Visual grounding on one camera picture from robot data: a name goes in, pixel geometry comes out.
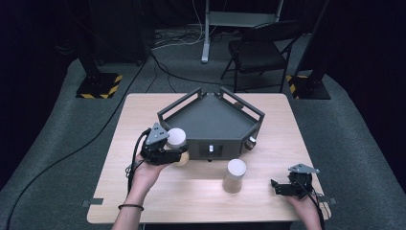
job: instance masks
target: gray tray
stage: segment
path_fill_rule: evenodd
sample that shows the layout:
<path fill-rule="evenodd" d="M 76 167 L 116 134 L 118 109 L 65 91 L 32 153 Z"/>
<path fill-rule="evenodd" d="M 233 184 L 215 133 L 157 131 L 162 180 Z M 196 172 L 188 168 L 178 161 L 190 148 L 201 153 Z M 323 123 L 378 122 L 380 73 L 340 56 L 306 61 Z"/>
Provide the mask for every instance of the gray tray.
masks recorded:
<path fill-rule="evenodd" d="M 224 97 L 229 95 L 235 102 Z M 195 99 L 176 109 L 179 104 Z M 252 117 L 242 109 L 253 111 Z M 172 112 L 167 118 L 164 115 Z M 178 101 L 158 112 L 161 126 L 169 130 L 174 127 L 186 132 L 191 160 L 230 160 L 238 158 L 242 148 L 251 149 L 259 133 L 264 113 L 225 88 L 220 93 L 202 93 L 193 90 Z"/>

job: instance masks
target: wrist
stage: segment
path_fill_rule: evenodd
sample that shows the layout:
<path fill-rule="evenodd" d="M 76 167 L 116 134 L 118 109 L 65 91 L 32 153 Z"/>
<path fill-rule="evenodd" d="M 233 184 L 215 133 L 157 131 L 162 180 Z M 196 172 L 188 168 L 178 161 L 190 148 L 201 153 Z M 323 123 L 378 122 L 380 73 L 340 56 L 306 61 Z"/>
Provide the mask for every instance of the wrist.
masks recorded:
<path fill-rule="evenodd" d="M 139 191 L 131 189 L 130 193 L 128 194 L 127 198 L 124 201 L 124 204 L 143 205 L 144 200 L 146 199 L 146 196 L 147 196 L 146 192 L 139 192 Z"/>

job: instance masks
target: gray carpet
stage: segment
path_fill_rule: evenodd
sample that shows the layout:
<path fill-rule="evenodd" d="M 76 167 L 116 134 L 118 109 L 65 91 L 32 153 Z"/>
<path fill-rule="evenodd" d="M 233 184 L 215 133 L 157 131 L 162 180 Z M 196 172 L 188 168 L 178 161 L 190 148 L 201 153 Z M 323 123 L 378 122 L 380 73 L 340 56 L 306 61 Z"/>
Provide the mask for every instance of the gray carpet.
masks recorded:
<path fill-rule="evenodd" d="M 294 73 L 308 39 L 304 36 L 296 43 L 289 74 Z M 46 126 L 0 192 L 0 229 L 6 228 L 12 205 L 36 176 L 13 210 L 10 229 L 110 229 L 111 225 L 88 223 L 88 209 L 81 203 L 96 189 L 125 94 L 171 93 L 173 89 L 187 93 L 195 87 L 218 91 L 218 84 L 197 81 L 232 82 L 232 73 L 224 81 L 219 79 L 229 60 L 229 40 L 223 37 L 212 42 L 207 64 L 200 62 L 201 42 L 152 51 L 173 75 L 194 81 L 168 79 L 152 57 L 143 68 L 105 64 L 100 67 L 102 72 L 124 76 L 117 93 L 107 100 L 75 98 L 85 72 L 80 62 L 74 61 Z M 280 74 L 275 74 L 275 81 Z M 248 76 L 240 83 L 265 85 L 271 82 L 269 76 Z M 339 202 L 330 206 L 332 218 L 326 221 L 327 229 L 406 229 L 405 194 L 382 152 L 346 91 L 329 76 L 323 82 L 331 100 L 294 100 L 287 84 L 283 93 L 292 106 L 313 165 L 321 171 L 325 195 Z M 278 87 L 247 92 L 277 91 Z M 304 227 L 295 222 L 291 229 Z"/>

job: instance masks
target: black chair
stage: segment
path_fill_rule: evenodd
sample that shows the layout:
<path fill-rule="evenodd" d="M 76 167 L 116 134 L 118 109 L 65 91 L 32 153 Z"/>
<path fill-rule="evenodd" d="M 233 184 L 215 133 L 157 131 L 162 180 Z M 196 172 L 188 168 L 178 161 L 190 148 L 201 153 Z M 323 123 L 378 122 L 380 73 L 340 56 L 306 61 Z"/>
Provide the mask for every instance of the black chair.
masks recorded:
<path fill-rule="evenodd" d="M 280 93 L 282 92 L 287 65 L 293 43 L 302 35 L 299 21 L 282 21 L 261 24 L 247 30 L 240 40 L 229 42 L 232 56 L 221 78 L 227 71 L 234 70 L 234 92 L 237 92 L 237 73 L 250 74 L 273 70 L 283 70 Z M 276 41 L 289 41 L 283 49 L 278 49 Z M 234 62 L 236 67 L 229 69 Z"/>

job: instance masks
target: yellow and black striped base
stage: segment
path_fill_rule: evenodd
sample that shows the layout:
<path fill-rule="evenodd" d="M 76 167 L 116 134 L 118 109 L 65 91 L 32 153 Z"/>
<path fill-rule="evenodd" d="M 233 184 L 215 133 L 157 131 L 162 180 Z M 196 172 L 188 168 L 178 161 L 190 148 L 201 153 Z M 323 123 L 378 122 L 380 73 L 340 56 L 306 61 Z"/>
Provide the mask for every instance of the yellow and black striped base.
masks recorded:
<path fill-rule="evenodd" d="M 112 98 L 119 88 L 123 76 L 100 73 L 97 82 L 86 78 L 77 91 L 77 98 L 108 99 Z"/>
<path fill-rule="evenodd" d="M 323 83 L 318 86 L 317 90 L 309 91 L 306 86 L 307 76 L 292 77 L 288 75 L 286 79 L 294 99 L 331 99 Z"/>

